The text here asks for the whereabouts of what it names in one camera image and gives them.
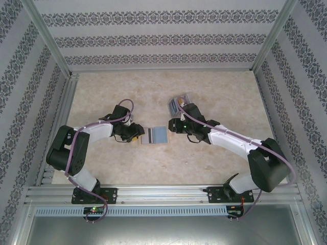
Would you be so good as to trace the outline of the grey card with black stripe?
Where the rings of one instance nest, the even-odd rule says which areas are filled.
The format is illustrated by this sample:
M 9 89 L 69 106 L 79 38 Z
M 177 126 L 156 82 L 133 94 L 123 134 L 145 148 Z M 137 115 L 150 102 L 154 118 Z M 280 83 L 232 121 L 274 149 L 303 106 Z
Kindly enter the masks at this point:
M 145 128 L 144 135 L 141 136 L 141 144 L 153 144 L 154 143 L 154 133 L 153 128 Z

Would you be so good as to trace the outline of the clear plastic card stand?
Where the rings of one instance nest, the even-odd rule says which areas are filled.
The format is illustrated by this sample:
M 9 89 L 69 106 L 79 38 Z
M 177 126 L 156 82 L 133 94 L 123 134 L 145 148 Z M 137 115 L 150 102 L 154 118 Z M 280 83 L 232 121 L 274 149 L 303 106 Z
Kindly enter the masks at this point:
M 178 104 L 177 99 L 178 99 L 179 97 L 183 97 L 183 98 L 184 98 L 185 94 L 188 94 L 188 93 L 184 93 L 184 94 L 182 94 L 182 95 L 178 95 L 178 96 L 172 97 L 172 98 L 170 98 L 170 100 L 168 101 L 168 110 L 169 110 L 170 116 L 171 116 L 172 118 L 174 118 L 174 117 L 180 117 L 180 110 L 179 110 L 179 107 L 181 107 L 181 106 Z M 172 113 L 171 113 L 171 108 L 170 108 L 170 101 L 171 101 L 171 100 L 175 100 L 176 107 L 178 108 L 178 112 L 176 112 L 174 115 L 172 115 Z

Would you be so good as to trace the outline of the beige card holder wallet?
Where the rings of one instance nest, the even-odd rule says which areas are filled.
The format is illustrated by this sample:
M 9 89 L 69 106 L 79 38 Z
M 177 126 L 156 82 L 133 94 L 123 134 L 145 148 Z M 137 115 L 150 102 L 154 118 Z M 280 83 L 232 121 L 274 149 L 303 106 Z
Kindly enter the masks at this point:
M 166 127 L 152 127 L 152 128 L 153 128 L 153 133 L 154 133 L 154 143 L 146 144 L 146 145 L 169 143 L 168 131 L 167 131 Z

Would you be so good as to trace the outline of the grey sheet metal panel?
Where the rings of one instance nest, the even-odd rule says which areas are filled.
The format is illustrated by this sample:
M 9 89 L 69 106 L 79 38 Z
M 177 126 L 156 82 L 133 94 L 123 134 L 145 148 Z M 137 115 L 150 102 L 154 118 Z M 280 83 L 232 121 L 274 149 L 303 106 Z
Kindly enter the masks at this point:
M 302 245 L 293 224 L 222 217 L 37 217 L 27 245 Z

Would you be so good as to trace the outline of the thin aluminium wall rail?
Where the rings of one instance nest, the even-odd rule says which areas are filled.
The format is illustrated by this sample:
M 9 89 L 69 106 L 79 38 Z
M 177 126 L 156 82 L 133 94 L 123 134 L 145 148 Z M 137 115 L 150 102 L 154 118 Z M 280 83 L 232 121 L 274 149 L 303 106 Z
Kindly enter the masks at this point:
M 186 71 L 200 71 L 200 72 L 244 72 L 253 71 L 246 68 L 159 68 L 159 69 L 109 69 L 109 70 L 72 70 L 71 74 L 85 74 L 85 73 L 109 73 L 109 72 L 186 72 Z

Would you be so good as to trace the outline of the aluminium side rail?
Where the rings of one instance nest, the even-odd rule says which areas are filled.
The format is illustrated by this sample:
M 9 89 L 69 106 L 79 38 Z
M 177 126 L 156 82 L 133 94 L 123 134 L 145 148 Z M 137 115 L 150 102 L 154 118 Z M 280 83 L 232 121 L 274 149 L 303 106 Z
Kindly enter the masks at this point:
M 57 113 L 53 121 L 53 126 L 50 131 L 49 138 L 46 143 L 44 155 L 41 159 L 41 166 L 39 168 L 37 178 L 35 180 L 35 186 L 41 186 L 42 184 L 51 184 L 54 175 L 54 168 L 48 165 L 46 162 L 47 153 L 55 139 L 55 136 L 62 125 L 67 124 L 69 114 L 71 111 L 72 103 L 79 81 L 80 74 L 72 73 L 69 80 L 65 83 L 60 102 L 58 104 Z

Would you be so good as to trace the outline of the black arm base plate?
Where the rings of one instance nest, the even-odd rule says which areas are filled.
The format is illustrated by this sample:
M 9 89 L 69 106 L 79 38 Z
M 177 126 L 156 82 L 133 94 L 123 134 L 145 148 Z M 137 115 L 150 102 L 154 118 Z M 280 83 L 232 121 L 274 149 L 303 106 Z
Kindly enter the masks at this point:
M 250 191 L 236 193 L 230 187 L 210 186 L 202 190 L 207 194 L 209 203 L 253 203 L 254 197 Z
M 117 188 L 100 188 L 96 194 L 106 200 L 108 204 L 115 204 L 117 198 Z M 72 204 L 104 204 L 104 202 L 92 194 L 86 193 L 79 188 L 75 188 L 71 200 Z

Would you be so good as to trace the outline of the aluminium mounting rail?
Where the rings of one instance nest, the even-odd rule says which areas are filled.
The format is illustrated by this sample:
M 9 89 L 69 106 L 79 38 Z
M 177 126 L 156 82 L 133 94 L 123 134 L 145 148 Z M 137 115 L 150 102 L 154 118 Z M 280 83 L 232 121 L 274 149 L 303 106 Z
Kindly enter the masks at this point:
M 209 205 L 206 185 L 105 185 L 117 188 L 116 204 L 126 206 L 185 206 L 191 204 Z M 25 205 L 70 206 L 74 187 L 64 184 L 31 186 L 24 199 Z M 259 205 L 296 204 L 303 199 L 296 184 L 277 187 L 272 192 L 263 192 Z

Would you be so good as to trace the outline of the aluminium corner post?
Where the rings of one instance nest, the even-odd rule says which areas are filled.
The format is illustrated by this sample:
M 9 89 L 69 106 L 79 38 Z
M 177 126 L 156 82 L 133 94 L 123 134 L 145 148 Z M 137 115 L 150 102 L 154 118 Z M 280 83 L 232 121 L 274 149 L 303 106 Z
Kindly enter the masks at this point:
M 51 34 L 48 26 L 46 25 L 42 15 L 38 11 L 34 0 L 21 0 L 23 7 L 26 9 L 28 15 L 30 16 L 35 27 L 42 36 L 45 44 L 48 46 L 51 54 L 56 60 L 56 63 L 59 65 L 61 71 L 66 78 L 69 78 L 72 74 L 64 56 L 62 55 L 53 35 Z
M 298 2 L 298 0 L 286 0 L 285 1 L 285 4 L 283 5 L 280 13 L 278 14 L 276 21 L 273 24 L 273 27 L 271 28 L 269 34 L 267 35 L 267 38 L 265 39 L 263 46 L 261 47 L 253 65 L 251 67 L 251 70 L 253 71 L 253 73 L 255 75 L 259 72 L 261 65 L 263 64 L 271 47 L 275 43 L 281 30 L 283 29 L 283 26 L 285 25 L 287 19 L 289 18 L 289 15 L 293 11 L 297 2 Z

